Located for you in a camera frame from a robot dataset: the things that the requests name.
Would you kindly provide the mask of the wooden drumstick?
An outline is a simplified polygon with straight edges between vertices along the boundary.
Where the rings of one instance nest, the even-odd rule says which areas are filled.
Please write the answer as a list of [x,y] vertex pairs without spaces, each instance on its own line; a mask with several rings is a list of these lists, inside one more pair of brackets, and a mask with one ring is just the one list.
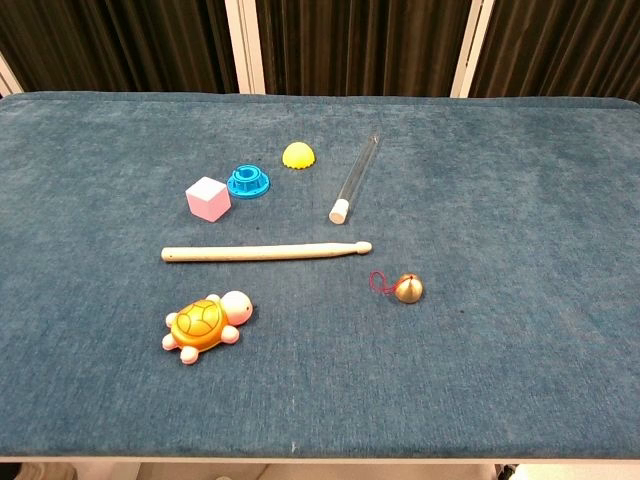
[[365,255],[373,248],[367,241],[355,243],[311,243],[236,247],[165,247],[165,262],[239,262],[332,258],[351,254]]

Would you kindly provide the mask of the glass test tube white stopper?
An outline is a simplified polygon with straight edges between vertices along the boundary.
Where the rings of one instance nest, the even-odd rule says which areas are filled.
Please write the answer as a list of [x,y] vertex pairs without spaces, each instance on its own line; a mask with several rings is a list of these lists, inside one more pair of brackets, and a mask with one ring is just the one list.
[[346,181],[344,182],[337,196],[336,201],[334,202],[331,211],[329,212],[329,220],[332,223],[341,225],[345,222],[350,205],[352,203],[352,199],[360,184],[360,181],[363,178],[364,172],[366,171],[371,159],[376,152],[379,141],[379,133],[373,133],[369,136],[366,145],[359,153],[349,172],[349,175],[347,176]]

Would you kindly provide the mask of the yellow half sphere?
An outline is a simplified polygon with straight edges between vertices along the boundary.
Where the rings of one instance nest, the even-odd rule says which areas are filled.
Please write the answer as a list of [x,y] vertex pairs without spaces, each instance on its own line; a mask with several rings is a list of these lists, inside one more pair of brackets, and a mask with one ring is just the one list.
[[309,168],[315,163],[315,160],[312,148],[304,142],[289,144],[282,154],[283,165],[296,170]]

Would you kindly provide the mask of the blue round plastic mould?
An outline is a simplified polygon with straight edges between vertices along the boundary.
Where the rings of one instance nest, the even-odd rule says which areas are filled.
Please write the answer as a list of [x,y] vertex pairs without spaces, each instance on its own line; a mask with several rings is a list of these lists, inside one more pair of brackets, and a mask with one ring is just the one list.
[[233,197],[240,199],[257,198],[269,190],[270,180],[258,166],[243,164],[233,170],[227,180],[227,188]]

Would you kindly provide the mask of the pink cube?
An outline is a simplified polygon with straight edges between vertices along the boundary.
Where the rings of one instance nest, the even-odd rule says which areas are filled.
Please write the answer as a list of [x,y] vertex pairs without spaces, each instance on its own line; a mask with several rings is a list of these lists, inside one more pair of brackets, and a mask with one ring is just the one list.
[[185,191],[190,212],[209,222],[217,221],[231,208],[227,185],[203,176]]

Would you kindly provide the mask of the orange pink toy turtle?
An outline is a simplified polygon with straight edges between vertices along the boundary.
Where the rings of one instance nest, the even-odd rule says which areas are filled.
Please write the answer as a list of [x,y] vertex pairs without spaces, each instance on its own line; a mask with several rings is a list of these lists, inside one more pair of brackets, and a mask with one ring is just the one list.
[[180,350],[183,364],[194,364],[202,352],[219,344],[235,344],[239,326],[253,314],[250,298],[241,291],[222,296],[210,294],[165,317],[168,333],[162,339],[165,351]]

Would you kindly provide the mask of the dark pleated curtain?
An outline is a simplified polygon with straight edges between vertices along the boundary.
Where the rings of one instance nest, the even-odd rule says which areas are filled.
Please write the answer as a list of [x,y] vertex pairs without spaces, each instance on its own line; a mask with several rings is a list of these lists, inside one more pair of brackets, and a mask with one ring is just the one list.
[[[472,0],[256,0],[265,87],[446,96]],[[224,0],[0,0],[25,91],[236,93]],[[640,103],[640,0],[494,0],[474,97]]]

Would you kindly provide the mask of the blue velvet table cloth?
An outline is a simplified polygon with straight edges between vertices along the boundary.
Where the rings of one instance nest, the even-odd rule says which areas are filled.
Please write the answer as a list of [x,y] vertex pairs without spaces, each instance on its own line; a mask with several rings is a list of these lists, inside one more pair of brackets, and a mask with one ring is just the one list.
[[[345,222],[329,220],[368,138]],[[282,163],[293,142],[315,163]],[[185,191],[270,180],[215,222]],[[373,245],[165,262],[165,247]],[[404,304],[372,290],[404,273]],[[241,291],[191,365],[165,317]],[[640,459],[640,104],[0,100],[0,457]]]

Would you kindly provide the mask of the white frame post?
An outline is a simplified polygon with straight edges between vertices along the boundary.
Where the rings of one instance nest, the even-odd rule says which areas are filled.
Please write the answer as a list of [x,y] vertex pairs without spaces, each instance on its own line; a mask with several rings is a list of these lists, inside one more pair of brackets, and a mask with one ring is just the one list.
[[225,0],[241,94],[266,93],[256,0]]
[[0,52],[0,96],[6,97],[23,92],[24,90],[14,75],[14,72]]
[[495,0],[472,0],[451,86],[451,98],[467,98],[475,77]]

